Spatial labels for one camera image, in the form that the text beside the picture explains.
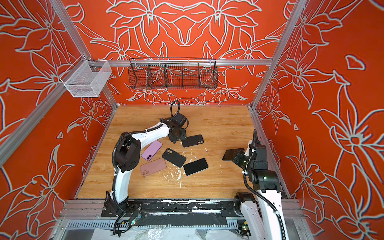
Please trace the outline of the dark phone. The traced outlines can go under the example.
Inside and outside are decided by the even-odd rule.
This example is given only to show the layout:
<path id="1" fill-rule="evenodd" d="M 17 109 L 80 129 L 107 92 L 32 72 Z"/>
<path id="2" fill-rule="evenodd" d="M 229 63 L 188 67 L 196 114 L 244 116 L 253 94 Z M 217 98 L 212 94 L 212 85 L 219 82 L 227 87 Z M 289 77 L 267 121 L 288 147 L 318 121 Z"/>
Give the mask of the dark phone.
<path id="1" fill-rule="evenodd" d="M 244 148 L 226 150 L 222 160 L 232 162 L 239 153 L 243 154 L 244 152 L 245 152 Z"/>

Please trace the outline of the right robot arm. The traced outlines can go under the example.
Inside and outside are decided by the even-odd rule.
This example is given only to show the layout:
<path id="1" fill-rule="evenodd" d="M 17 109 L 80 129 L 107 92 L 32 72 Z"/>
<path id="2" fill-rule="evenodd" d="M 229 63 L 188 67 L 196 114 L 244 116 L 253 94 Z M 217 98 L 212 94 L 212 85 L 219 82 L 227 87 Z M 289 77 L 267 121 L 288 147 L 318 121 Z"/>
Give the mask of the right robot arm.
<path id="1" fill-rule="evenodd" d="M 239 152 L 233 162 L 242 168 L 248 190 L 234 199 L 236 213 L 245 218 L 240 233 L 250 240 L 288 240 L 282 188 L 276 172 L 268 169 L 266 146 L 251 142 L 247 152 Z"/>

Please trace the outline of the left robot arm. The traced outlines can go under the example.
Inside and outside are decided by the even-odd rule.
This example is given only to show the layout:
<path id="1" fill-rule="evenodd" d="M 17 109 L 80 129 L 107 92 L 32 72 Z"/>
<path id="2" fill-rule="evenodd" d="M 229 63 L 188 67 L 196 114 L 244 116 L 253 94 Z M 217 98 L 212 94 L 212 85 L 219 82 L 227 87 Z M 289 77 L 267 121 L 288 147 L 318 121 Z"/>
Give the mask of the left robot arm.
<path id="1" fill-rule="evenodd" d="M 132 171 L 139 164 L 141 150 L 154 141 L 166 137 L 173 143 L 186 139 L 185 124 L 189 124 L 188 119 L 181 113 L 176 113 L 167 119 L 160 119 L 156 125 L 148 129 L 124 132 L 120 135 L 112 152 L 112 164 L 115 170 L 112 191 L 106 192 L 102 217 L 119 216 L 129 211 L 128 188 Z"/>

